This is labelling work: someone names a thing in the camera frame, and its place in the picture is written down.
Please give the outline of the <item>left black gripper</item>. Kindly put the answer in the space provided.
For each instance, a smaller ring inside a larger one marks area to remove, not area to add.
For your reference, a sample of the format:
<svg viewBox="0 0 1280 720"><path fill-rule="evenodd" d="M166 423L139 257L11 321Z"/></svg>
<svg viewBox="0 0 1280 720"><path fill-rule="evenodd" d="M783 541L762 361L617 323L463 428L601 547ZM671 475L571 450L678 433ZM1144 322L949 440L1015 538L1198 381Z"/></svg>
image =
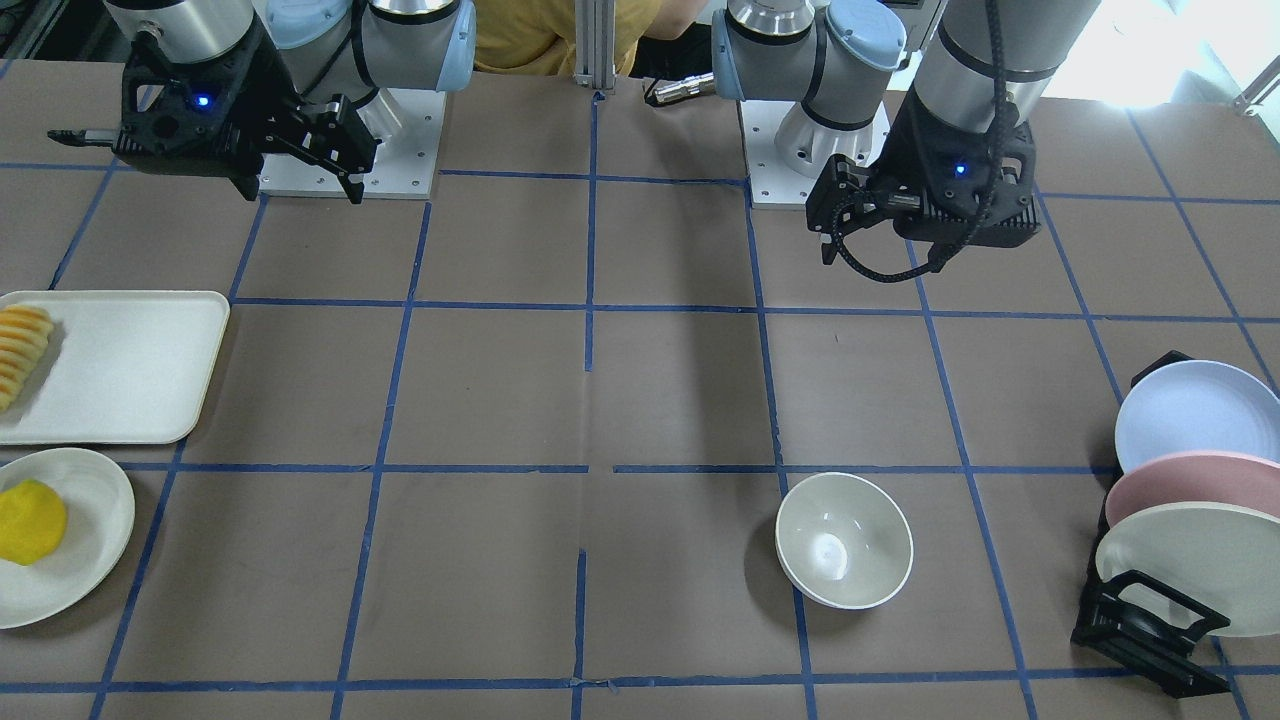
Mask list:
<svg viewBox="0 0 1280 720"><path fill-rule="evenodd" d="M1015 249L1041 231L1033 200L1036 143L1012 102L1004 102L1004 141L995 196L972 238L982 247ZM954 246L977 215L992 174L989 122L977 132L940 119L911 90L902 100L883 152L860 167L832 155L805 201L806 224L824 238L823 263L864 266L846 238L881 222L913 241Z"/></svg>

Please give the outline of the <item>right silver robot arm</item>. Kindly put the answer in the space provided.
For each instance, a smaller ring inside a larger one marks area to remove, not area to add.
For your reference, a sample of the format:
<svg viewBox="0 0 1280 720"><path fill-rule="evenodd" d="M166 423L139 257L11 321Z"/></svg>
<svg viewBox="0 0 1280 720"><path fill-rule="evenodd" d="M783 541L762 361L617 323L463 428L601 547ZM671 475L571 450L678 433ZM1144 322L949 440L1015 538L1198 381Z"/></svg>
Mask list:
<svg viewBox="0 0 1280 720"><path fill-rule="evenodd" d="M445 100L474 68L471 1L109 1L131 41L106 147L152 176L261 196L426 200Z"/></svg>

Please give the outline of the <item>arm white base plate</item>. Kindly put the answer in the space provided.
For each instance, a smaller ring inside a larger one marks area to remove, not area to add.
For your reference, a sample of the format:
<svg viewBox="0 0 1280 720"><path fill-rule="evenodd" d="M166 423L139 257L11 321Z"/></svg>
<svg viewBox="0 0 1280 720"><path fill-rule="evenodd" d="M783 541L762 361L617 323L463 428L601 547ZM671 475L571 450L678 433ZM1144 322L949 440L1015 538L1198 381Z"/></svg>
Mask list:
<svg viewBox="0 0 1280 720"><path fill-rule="evenodd" d="M429 200L445 119L448 94L384 88L358 110L380 141L364 176L364 199ZM333 174L287 155L268 155L260 193L273 197L338 199L346 193Z"/></svg>
<svg viewBox="0 0 1280 720"><path fill-rule="evenodd" d="M863 173L879 158L890 133L883 102L868 124L854 131L818 123L800 102L741 101L739 117L756 208L803 210L831 156L845 156Z"/></svg>

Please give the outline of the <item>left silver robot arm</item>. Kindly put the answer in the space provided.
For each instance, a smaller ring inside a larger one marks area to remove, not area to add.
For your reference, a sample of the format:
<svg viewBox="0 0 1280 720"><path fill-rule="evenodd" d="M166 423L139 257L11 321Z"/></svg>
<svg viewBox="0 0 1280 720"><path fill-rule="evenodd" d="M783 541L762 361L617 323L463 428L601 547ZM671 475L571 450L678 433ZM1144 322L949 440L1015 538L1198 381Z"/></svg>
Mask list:
<svg viewBox="0 0 1280 720"><path fill-rule="evenodd" d="M710 61L719 96L791 104L780 149L814 179L804 210L822 261L899 283L1039 232L1030 111L1097 9L943 3L873 161L838 140L873 127L908 51L891 6L730 1L712 17Z"/></svg>

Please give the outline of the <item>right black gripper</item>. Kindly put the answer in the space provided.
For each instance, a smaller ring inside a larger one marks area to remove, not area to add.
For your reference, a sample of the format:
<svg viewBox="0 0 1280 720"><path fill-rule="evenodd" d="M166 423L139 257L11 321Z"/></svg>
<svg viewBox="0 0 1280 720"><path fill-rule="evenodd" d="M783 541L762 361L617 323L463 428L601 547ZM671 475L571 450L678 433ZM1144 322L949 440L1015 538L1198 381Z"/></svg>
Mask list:
<svg viewBox="0 0 1280 720"><path fill-rule="evenodd" d="M306 104L255 12L115 12L131 41L111 150L152 176L221 178L253 200L364 201L378 140L353 101Z"/></svg>

